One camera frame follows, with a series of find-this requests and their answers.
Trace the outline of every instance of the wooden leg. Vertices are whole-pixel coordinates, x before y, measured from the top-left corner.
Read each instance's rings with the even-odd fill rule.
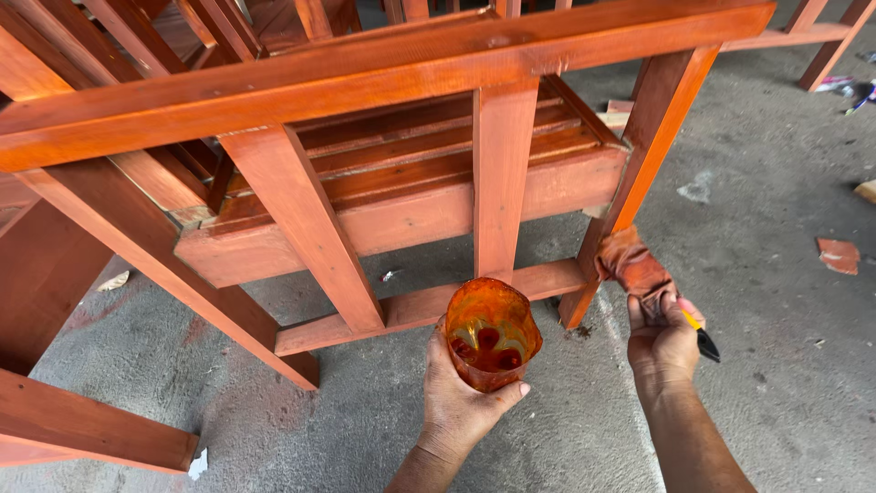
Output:
[[[239,286],[216,289],[173,255],[179,230],[106,158],[17,173],[104,245],[303,389],[319,382],[316,359],[273,353],[277,321]]]
[[[785,32],[792,34],[808,31],[826,4],[827,0],[800,0],[797,10],[794,11],[794,15],[791,16],[791,20],[785,27]]]
[[[383,330],[383,311],[295,132],[271,125],[219,141],[350,330]]]
[[[590,221],[578,252],[587,287],[563,295],[560,301],[560,317],[566,328],[581,323],[599,286],[593,266],[599,240],[632,224],[717,52],[718,46],[707,46],[651,57],[641,76],[644,92],[636,99],[624,132],[633,151],[618,194],[604,220]]]
[[[822,45],[822,49],[818,50],[815,59],[809,64],[803,77],[800,78],[800,87],[812,92],[821,84],[824,77],[851,44],[851,41],[855,39],[858,31],[864,27],[873,9],[876,9],[876,0],[854,0],[849,5],[843,17],[839,19],[839,24],[845,24],[851,28],[849,33],[841,41],[831,41]]]
[[[511,282],[538,88],[534,77],[475,91],[475,277]]]
[[[31,373],[111,256],[43,199],[0,228],[0,368]]]
[[[0,450],[15,445],[31,463],[87,457],[184,473],[198,436],[0,369]]]
[[[643,58],[641,65],[639,65],[639,74],[636,75],[636,83],[632,86],[632,94],[630,95],[630,101],[635,101],[636,97],[639,96],[639,90],[642,88],[642,79],[645,77],[645,72],[648,71],[648,63],[651,62],[650,58]]]

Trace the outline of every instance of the right hand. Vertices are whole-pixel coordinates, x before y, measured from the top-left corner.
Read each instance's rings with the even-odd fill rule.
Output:
[[[661,310],[668,326],[646,325],[645,314],[639,300],[628,297],[626,307],[630,312],[630,340],[626,356],[637,384],[643,390],[660,391],[676,383],[690,384],[700,352],[696,346],[696,330],[684,317],[682,309],[705,328],[703,314],[683,297],[665,293]]]

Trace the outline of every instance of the plastic cup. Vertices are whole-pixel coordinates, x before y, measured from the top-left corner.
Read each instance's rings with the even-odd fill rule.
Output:
[[[468,281],[447,307],[444,337],[456,372],[472,388],[492,392],[520,380],[541,349],[529,300],[489,277]]]

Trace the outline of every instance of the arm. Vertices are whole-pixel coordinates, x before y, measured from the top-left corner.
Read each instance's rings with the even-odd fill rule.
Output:
[[[647,326],[634,297],[629,297],[627,308],[627,356],[667,491],[755,491],[694,389],[699,350],[696,331],[682,308],[705,327],[703,315],[687,299],[670,294],[661,299],[667,327]]]
[[[423,429],[387,493],[445,491],[476,443],[529,392],[524,382],[509,383],[491,394],[469,387],[453,368],[443,324],[442,318],[426,349]]]

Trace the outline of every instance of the left hand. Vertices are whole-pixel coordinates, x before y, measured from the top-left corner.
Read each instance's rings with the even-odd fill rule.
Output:
[[[530,386],[511,382],[490,394],[472,389],[453,366],[443,330],[441,317],[426,349],[425,422],[417,446],[445,461],[461,462]]]

